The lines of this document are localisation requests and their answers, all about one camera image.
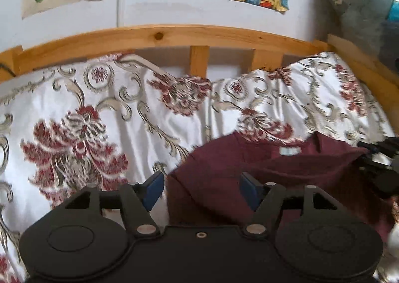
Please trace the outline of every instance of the white wall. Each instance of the white wall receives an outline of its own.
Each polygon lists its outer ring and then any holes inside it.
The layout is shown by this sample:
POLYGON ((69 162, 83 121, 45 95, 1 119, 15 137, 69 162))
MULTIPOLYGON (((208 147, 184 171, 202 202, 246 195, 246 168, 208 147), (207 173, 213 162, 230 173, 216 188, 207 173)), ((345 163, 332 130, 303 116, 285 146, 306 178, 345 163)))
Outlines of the white wall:
MULTIPOLYGON (((262 30, 303 40, 323 39, 334 25, 326 0, 289 0, 281 14, 228 0, 126 0, 125 25, 193 23, 262 30)), ((1 0, 0 52, 73 34, 116 27, 116 0, 82 1, 21 19, 21 0, 1 0)))

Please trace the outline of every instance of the maroon shirt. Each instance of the maroon shirt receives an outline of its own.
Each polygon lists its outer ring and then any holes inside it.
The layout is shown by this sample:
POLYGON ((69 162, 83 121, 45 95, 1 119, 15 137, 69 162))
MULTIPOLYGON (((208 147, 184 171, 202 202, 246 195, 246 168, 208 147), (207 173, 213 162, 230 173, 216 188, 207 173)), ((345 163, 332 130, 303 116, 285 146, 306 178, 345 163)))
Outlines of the maroon shirt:
POLYGON ((234 132, 193 151, 167 178, 170 223, 243 224, 253 211, 239 190, 243 171, 261 183, 286 188, 317 185, 361 220, 372 225, 385 241, 394 225, 392 206, 379 199, 351 163, 365 148, 352 147, 318 132, 295 144, 301 152, 281 155, 276 142, 248 142, 234 132))

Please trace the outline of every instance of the bed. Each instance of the bed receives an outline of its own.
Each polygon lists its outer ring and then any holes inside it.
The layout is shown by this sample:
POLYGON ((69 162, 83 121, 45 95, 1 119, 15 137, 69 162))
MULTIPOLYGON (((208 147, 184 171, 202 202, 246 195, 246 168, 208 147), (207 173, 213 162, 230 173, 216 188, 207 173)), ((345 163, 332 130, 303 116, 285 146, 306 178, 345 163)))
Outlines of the bed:
MULTIPOLYGON (((335 36, 310 43, 221 26, 146 25, 16 47, 0 62, 0 282, 23 282, 19 236, 88 183, 115 189, 154 171, 167 175, 196 147, 233 131, 282 144, 318 131, 356 145, 399 130, 398 75, 335 36), (134 54, 181 46, 190 47, 185 77, 134 54), (252 50, 247 72, 210 82, 210 47, 252 50)), ((160 225, 168 222, 166 198, 152 211, 160 225)), ((399 278, 397 226, 376 274, 386 282, 399 278)))

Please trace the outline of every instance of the bed sheet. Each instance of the bed sheet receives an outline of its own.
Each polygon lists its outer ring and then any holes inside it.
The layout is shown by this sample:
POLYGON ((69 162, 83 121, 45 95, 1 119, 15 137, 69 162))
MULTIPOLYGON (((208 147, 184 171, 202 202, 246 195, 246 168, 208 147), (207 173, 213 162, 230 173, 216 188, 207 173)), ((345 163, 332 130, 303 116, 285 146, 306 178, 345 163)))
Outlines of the bed sheet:
MULTIPOLYGON (((330 52, 213 83, 114 54, 3 83, 0 116, 0 282, 6 283, 27 278, 17 248, 23 231, 89 183, 110 190, 155 171, 167 176, 195 148, 233 131, 251 142, 285 144, 315 131, 351 145, 394 136, 369 90, 330 52)), ((376 160, 389 162, 383 155, 376 160)), ((151 211, 161 226, 168 223, 166 197, 164 191, 151 211)), ((120 222, 118 213, 106 215, 120 222)), ((398 235, 397 224, 378 273, 387 282, 399 280, 398 235)))

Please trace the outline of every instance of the wooden bed frame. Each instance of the wooden bed frame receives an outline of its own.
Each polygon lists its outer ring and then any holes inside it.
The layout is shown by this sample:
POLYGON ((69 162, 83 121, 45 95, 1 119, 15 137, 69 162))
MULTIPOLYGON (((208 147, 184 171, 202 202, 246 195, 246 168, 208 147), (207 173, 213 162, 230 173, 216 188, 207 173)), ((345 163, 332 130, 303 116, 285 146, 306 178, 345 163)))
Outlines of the wooden bed frame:
MULTIPOLYGON (((336 36, 328 43, 310 42, 255 30, 208 25, 143 25, 94 31, 51 41, 23 50, 21 46, 0 53, 3 63, 15 75, 81 61, 113 53, 133 52, 139 48, 190 46, 190 73, 206 77, 209 47, 252 49, 248 71, 274 70, 281 66, 285 54, 305 57, 333 51, 348 63, 356 77, 372 91, 399 133, 399 75, 376 59, 362 53, 354 44, 336 36)), ((0 81, 12 75, 1 69, 0 81)))

